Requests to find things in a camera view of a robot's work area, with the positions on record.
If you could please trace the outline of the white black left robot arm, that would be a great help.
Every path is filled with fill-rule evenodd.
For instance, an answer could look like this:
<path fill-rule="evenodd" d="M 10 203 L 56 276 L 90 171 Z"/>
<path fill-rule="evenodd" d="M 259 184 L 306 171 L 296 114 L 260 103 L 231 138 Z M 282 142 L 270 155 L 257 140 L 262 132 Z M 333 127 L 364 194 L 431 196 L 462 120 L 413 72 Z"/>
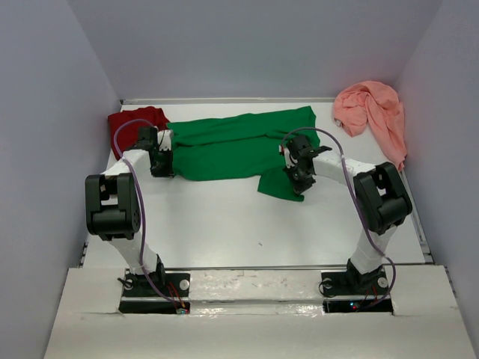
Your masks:
<path fill-rule="evenodd" d="M 166 286 L 165 267 L 160 256 L 146 243 L 146 210 L 139 174 L 173 177 L 173 137 L 170 129 L 159 131 L 144 119 L 138 139 L 122 151 L 118 127 L 113 144 L 119 160 L 107 171 L 85 179 L 85 209 L 88 232 L 109 243 L 123 257 L 134 283 L 148 283 L 166 301 L 174 299 L 161 292 Z"/>

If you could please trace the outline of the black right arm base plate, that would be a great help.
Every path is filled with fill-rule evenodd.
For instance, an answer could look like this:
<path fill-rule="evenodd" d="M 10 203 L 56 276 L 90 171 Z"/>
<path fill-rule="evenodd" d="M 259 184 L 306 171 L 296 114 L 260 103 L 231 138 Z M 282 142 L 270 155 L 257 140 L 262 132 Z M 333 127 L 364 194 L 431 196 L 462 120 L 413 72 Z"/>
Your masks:
<path fill-rule="evenodd" d="M 359 286 L 349 285 L 345 272 L 323 272 L 318 289 L 323 296 L 323 311 L 326 314 L 394 312 L 384 271 Z"/>

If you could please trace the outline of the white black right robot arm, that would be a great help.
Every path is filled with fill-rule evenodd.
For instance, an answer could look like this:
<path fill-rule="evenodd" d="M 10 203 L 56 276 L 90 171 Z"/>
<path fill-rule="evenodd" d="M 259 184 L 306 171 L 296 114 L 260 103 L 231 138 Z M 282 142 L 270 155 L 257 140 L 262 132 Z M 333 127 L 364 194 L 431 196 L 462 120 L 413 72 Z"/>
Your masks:
<path fill-rule="evenodd" d="M 323 274 L 319 289 L 325 298 L 365 295 L 383 301 L 395 283 L 385 274 L 392 263 L 386 248 L 397 228 L 412 213 L 412 201 L 396 167 L 372 165 L 345 156 L 343 148 L 315 146 L 299 129 L 280 146 L 284 172 L 295 194 L 303 194 L 318 177 L 345 185 L 361 222 L 361 233 L 344 271 Z"/>

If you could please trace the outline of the green t shirt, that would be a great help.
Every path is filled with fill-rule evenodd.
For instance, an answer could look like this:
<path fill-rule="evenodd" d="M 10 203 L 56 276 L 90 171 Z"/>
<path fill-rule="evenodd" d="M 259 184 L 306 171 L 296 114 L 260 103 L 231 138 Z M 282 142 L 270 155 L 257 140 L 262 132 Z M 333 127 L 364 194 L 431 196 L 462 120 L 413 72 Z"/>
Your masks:
<path fill-rule="evenodd" d="M 257 191 L 282 200 L 302 202 L 283 171 L 281 140 L 287 133 L 314 127 L 309 106 L 236 117 L 171 122 L 173 169 L 191 181 L 259 177 Z"/>

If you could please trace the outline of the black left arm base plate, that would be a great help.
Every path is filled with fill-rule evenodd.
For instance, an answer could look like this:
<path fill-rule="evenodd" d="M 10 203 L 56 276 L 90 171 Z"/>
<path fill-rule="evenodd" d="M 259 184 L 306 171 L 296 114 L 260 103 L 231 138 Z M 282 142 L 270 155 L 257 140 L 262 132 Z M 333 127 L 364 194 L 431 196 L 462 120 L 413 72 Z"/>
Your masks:
<path fill-rule="evenodd" d="M 165 284 L 151 275 L 154 287 L 145 276 L 128 271 L 117 281 L 122 285 L 118 310 L 123 314 L 186 315 L 190 313 L 191 275 L 187 272 L 166 272 Z"/>

